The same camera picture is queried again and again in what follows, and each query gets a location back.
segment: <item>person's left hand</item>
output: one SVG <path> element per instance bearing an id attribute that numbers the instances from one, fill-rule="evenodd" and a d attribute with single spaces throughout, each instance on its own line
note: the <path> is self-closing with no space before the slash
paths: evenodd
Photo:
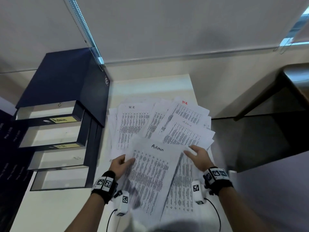
<path id="1" fill-rule="evenodd" d="M 115 181 L 117 181 L 127 170 L 127 168 L 134 163 L 135 158 L 131 158 L 125 162 L 126 155 L 122 155 L 113 159 L 109 170 L 113 171 L 116 174 Z"/>

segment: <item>black cable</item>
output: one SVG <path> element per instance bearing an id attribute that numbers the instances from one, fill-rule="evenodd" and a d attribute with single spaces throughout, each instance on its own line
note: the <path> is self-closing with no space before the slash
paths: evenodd
<path id="1" fill-rule="evenodd" d="M 206 199 L 204 198 L 205 200 L 209 201 L 211 203 L 211 205 L 214 207 L 214 210 L 216 211 L 217 215 L 218 215 L 218 218 L 219 218 L 219 223 L 220 223 L 220 228 L 219 228 L 219 232 L 221 231 L 221 220 L 220 220 L 220 216 L 219 216 L 219 213 L 216 209 L 216 207 L 214 206 L 214 204 L 209 200 L 209 199 Z"/>
<path id="2" fill-rule="evenodd" d="M 117 210 L 118 210 L 118 209 L 115 209 L 114 211 L 112 211 L 111 215 L 109 216 L 109 219 L 108 219 L 108 222 L 107 222 L 107 226 L 106 226 L 106 232 L 107 232 L 107 229 L 108 229 L 109 220 L 111 219 L 113 213 L 114 213 L 115 211 L 117 211 Z"/>

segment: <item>wrist-mounted tracker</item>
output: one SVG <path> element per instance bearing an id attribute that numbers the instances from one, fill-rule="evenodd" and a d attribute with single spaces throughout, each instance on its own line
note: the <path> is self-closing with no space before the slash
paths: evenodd
<path id="1" fill-rule="evenodd" d="M 115 181 L 115 176 L 116 174 L 113 171 L 105 172 L 93 185 L 91 194 L 96 193 L 100 195 L 104 203 L 108 204 L 117 190 L 118 183 Z"/>
<path id="2" fill-rule="evenodd" d="M 210 195 L 219 195 L 219 191 L 223 187 L 233 187 L 224 169 L 211 167 L 204 172 L 203 178 L 205 179 L 205 188 L 210 189 Z"/>

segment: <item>white table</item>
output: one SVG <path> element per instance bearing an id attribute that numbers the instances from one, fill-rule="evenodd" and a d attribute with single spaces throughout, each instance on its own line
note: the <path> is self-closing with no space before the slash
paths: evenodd
<path id="1" fill-rule="evenodd" d="M 178 75 L 157 78 L 116 81 L 110 85 L 108 108 L 117 107 L 122 100 L 129 96 L 149 96 L 173 99 L 181 96 L 197 104 L 189 75 Z M 102 135 L 100 159 L 97 171 L 102 174 L 109 168 L 109 158 L 104 155 L 107 148 L 108 129 Z M 55 232 L 64 231 L 75 218 L 90 195 L 90 189 L 67 189 L 55 191 L 30 191 L 35 173 L 33 174 L 22 200 L 11 232 Z M 216 196 L 209 199 L 216 206 L 222 223 L 221 231 L 232 231 L 221 204 Z M 219 231 L 219 220 L 214 208 L 209 204 L 203 209 L 203 223 L 205 231 Z M 106 231 L 108 217 L 114 209 L 110 202 L 105 206 L 98 231 Z M 112 216 L 108 230 L 122 232 L 128 226 L 130 217 Z M 133 223 L 135 230 L 143 228 Z"/>

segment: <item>open drawer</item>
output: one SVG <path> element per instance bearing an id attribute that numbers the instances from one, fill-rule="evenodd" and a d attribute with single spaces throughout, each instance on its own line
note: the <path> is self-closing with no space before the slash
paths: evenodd
<path id="1" fill-rule="evenodd" d="M 98 124 L 91 121 L 86 147 L 64 148 L 48 151 L 37 151 L 33 154 L 28 170 L 47 171 L 89 167 L 92 157 L 97 155 L 96 132 Z"/>
<path id="2" fill-rule="evenodd" d="M 61 170 L 38 171 L 30 191 L 63 190 L 70 188 L 91 188 L 94 183 L 102 127 L 96 130 L 94 152 L 88 167 L 66 167 Z"/>
<path id="3" fill-rule="evenodd" d="M 85 111 L 82 121 L 29 127 L 19 148 L 46 151 L 86 145 L 91 117 Z"/>
<path id="4" fill-rule="evenodd" d="M 79 102 L 68 101 L 18 108 L 14 120 L 25 122 L 28 126 L 42 126 L 81 121 L 83 114 L 84 109 Z"/>

